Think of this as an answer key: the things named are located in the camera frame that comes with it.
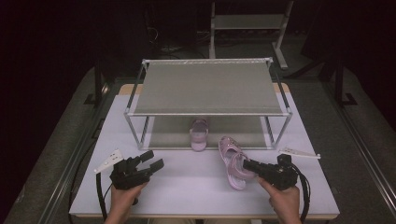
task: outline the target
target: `metal rack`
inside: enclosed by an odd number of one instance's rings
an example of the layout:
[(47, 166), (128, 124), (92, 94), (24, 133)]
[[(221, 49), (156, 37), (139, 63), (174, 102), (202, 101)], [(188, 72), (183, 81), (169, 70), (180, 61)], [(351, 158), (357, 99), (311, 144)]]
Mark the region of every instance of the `metal rack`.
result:
[[(269, 73), (272, 62), (144, 60), (124, 112), (138, 148), (191, 149), (191, 121), (207, 117), (206, 149), (217, 149), (223, 135), (234, 137), (245, 149), (275, 149), (292, 113), (277, 78), (282, 106), (276, 97)], [(143, 88), (136, 92), (142, 76)]]
[(267, 15), (216, 15), (215, 3), (212, 3), (211, 26), (210, 26), (210, 46), (209, 58), (215, 59), (215, 33), (217, 30), (259, 30), (271, 29), (279, 30), (276, 42), (272, 42), (276, 58), (283, 70), (288, 69), (285, 58), (283, 57), (280, 46), (288, 26), (291, 8), (294, 1), (289, 1), (284, 14)]

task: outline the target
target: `white stand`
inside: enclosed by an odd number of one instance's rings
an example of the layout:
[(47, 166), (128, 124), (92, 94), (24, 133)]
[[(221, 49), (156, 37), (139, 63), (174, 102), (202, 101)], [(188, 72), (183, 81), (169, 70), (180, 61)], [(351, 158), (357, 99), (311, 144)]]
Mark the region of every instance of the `white stand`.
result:
[(291, 8), (294, 1), (290, 0), (284, 14), (271, 15), (216, 15), (215, 3), (212, 3), (212, 17), (210, 26), (210, 46), (209, 58), (216, 58), (215, 51), (215, 32), (217, 30), (241, 30), (241, 29), (272, 29), (279, 30), (279, 36), (276, 42), (273, 42), (274, 52), (283, 70), (288, 69), (283, 53), (280, 50), (283, 36), (288, 26)]

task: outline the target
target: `black strap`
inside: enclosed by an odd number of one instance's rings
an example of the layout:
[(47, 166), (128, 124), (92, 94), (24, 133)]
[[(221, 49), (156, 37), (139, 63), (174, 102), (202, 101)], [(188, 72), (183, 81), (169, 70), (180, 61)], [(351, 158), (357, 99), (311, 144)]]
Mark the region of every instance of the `black strap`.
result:
[(106, 220), (107, 219), (107, 211), (106, 211), (105, 199), (103, 198), (103, 192), (102, 192), (101, 173), (96, 174), (96, 190), (98, 193), (100, 209), (102, 210), (103, 220)]

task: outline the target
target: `pink shoe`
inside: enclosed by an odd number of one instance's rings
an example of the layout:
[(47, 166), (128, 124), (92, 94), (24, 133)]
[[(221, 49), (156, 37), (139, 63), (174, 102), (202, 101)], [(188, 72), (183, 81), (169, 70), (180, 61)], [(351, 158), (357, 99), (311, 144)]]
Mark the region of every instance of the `pink shoe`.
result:
[(209, 133), (206, 119), (195, 119), (190, 129), (191, 148), (202, 151), (206, 148), (207, 134)]
[(244, 159), (248, 156), (231, 137), (224, 136), (219, 141), (219, 152), (226, 168), (228, 181), (233, 189), (244, 189), (247, 179), (252, 179), (256, 175), (243, 168)]

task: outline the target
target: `controller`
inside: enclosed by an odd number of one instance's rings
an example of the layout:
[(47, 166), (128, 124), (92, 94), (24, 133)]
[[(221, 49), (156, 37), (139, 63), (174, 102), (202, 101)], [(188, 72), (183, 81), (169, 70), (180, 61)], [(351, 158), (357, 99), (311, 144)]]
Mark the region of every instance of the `controller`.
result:
[(149, 178), (163, 168), (163, 159), (155, 161), (144, 170), (138, 171), (136, 167), (140, 162), (153, 157), (154, 153), (150, 150), (135, 158), (130, 157), (114, 164), (114, 170), (110, 175), (114, 187), (116, 189), (131, 189), (149, 182)]
[(258, 161), (244, 161), (243, 167), (256, 173), (279, 190), (288, 189), (297, 183), (298, 174), (291, 166), (290, 155), (279, 155), (277, 164), (265, 164)]

